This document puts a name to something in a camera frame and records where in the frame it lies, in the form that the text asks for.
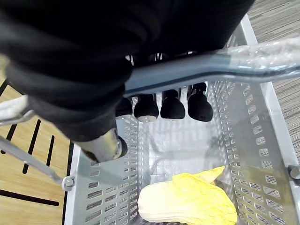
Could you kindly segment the right robot hand black cloth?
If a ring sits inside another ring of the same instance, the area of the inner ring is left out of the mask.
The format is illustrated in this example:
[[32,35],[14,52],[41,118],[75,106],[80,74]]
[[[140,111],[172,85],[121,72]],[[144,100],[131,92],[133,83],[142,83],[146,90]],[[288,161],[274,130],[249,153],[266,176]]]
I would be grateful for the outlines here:
[[3,0],[0,52],[29,107],[91,159],[120,156],[115,112],[133,64],[221,49],[251,0]]

